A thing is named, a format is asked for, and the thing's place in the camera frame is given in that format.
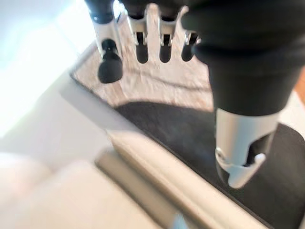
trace dark gray rug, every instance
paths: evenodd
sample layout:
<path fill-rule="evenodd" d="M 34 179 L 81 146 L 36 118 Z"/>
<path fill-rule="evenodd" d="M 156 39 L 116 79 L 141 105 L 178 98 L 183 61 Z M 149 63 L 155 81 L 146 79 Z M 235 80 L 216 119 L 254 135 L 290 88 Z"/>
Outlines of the dark gray rug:
<path fill-rule="evenodd" d="M 267 161 L 243 189 L 233 190 L 217 175 L 213 113 L 150 102 L 115 109 L 267 227 L 299 228 L 305 213 L 305 142 L 295 130 L 280 124 Z"/>

